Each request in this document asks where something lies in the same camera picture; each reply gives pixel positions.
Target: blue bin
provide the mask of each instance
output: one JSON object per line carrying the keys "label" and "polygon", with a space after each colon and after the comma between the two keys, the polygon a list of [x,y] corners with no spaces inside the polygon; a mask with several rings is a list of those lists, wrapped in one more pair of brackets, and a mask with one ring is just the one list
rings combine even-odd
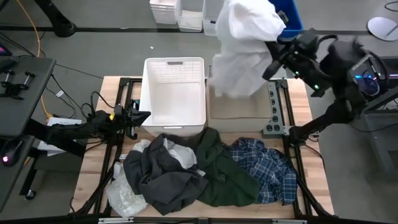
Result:
{"label": "blue bin", "polygon": [[289,18],[289,22],[286,24],[285,30],[280,34],[283,38],[292,38],[301,31],[303,31],[303,24],[297,11],[294,0],[269,0],[275,6],[275,11],[284,11],[286,16]]}

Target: blue plaid shirt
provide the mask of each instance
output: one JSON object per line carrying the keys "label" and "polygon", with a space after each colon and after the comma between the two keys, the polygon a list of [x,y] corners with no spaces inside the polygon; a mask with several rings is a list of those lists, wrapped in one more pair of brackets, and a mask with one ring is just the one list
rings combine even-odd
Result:
{"label": "blue plaid shirt", "polygon": [[239,138],[227,150],[259,182],[257,203],[281,200],[288,205],[295,201],[296,175],[288,157],[276,149],[267,149],[261,140],[250,138]]}

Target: white container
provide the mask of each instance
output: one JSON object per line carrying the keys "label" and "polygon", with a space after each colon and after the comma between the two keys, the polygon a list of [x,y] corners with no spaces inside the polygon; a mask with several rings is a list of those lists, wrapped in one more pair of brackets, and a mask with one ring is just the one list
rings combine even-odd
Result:
{"label": "white container", "polygon": [[150,9],[158,24],[176,24],[175,18],[177,0],[150,0]]}
{"label": "white container", "polygon": [[182,32],[201,32],[204,0],[177,0],[175,17]]}
{"label": "white container", "polygon": [[203,6],[203,31],[205,35],[216,36],[216,22],[223,4],[224,0],[205,0]]}
{"label": "white container", "polygon": [[192,136],[206,123],[205,64],[202,58],[148,58],[142,75],[142,127],[151,135]]}

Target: desk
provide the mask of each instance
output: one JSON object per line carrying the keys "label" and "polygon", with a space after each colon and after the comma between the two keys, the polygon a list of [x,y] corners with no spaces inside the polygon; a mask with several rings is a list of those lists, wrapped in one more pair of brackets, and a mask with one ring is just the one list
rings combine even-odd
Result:
{"label": "desk", "polygon": [[[121,77],[104,77],[101,87],[101,94],[105,100],[111,105],[116,101],[116,94],[118,92],[118,83]],[[301,80],[289,79],[289,93],[292,108],[294,112],[294,119],[296,125],[303,125],[312,120],[310,105],[308,103],[307,92],[305,84]],[[132,99],[139,99],[141,85],[135,84],[132,93]],[[112,112],[103,100],[99,99],[97,110],[105,110],[109,113]],[[139,139],[131,140],[125,138],[122,154],[127,154],[141,139],[153,140],[154,137],[144,130],[137,130]],[[258,138],[262,139],[260,133],[220,133],[221,139],[226,144],[232,144],[239,137]],[[283,142],[281,139],[264,139],[266,146],[284,151]],[[318,143],[307,141],[309,146],[312,146],[319,151]],[[100,145],[90,151],[85,156],[81,165],[81,171],[76,185],[75,196],[73,198],[72,206],[78,210],[89,199],[91,194],[100,181],[100,173],[103,165],[103,158],[105,154],[106,145]],[[303,166],[305,170],[305,177],[307,180],[308,188],[323,205],[326,211],[333,213],[333,207],[330,200],[328,184],[326,181],[325,171],[323,169],[322,160],[309,149],[302,148],[301,150]],[[301,211],[304,211],[303,197],[301,191],[298,191],[298,202]],[[105,208],[106,194],[103,196],[101,211]],[[157,212],[153,207],[148,206],[136,217],[161,217],[162,215]],[[246,207],[211,207],[199,201],[182,209],[179,212],[167,214],[165,217],[174,218],[193,218],[193,217],[206,217],[206,218],[294,218],[293,206],[282,206],[280,202],[270,204],[253,204]]]}

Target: wooden table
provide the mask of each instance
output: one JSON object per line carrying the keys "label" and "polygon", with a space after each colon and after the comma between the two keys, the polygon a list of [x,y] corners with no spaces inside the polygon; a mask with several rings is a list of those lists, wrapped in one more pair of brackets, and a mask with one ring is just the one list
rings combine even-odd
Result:
{"label": "wooden table", "polygon": [[[111,105],[116,101],[116,94],[118,92],[118,83],[121,77],[104,77],[101,87],[101,95]],[[292,108],[294,112],[294,119],[296,125],[303,125],[312,120],[310,106],[308,103],[307,93],[305,90],[304,82],[301,80],[289,79],[289,93]],[[135,84],[133,88],[132,99],[139,99],[141,85]],[[282,104],[284,113],[287,114],[285,105]],[[99,99],[97,110],[105,110],[109,113],[112,109],[107,107],[103,100]],[[260,133],[220,133],[223,142],[232,144],[239,137],[258,138],[262,139]],[[149,133],[139,130],[138,140],[131,140],[125,138],[122,154],[127,154],[141,139],[153,140],[154,137]],[[264,139],[267,147],[284,151],[281,139]],[[319,151],[318,143],[307,141],[309,146],[312,146]],[[95,188],[100,181],[100,173],[103,165],[103,158],[105,154],[106,145],[100,145],[90,151],[85,156],[81,165],[81,171],[78,183],[73,198],[73,208],[78,210],[89,199],[90,195],[94,192]],[[333,207],[330,200],[328,184],[326,181],[325,171],[323,169],[322,160],[312,152],[310,149],[302,147],[301,149],[302,161],[305,170],[305,177],[307,180],[308,188],[323,205],[326,211],[333,213]],[[106,194],[103,194],[103,201],[101,211],[105,208]],[[304,211],[303,197],[301,190],[298,190],[298,203],[301,211]],[[137,214],[136,217],[161,217],[162,215],[157,212],[153,207],[148,206],[144,211]],[[270,204],[252,204],[246,207],[211,207],[199,201],[182,209],[179,212],[167,214],[165,217],[177,218],[192,218],[192,217],[206,217],[206,218],[294,218],[293,206],[282,206],[280,202]]]}

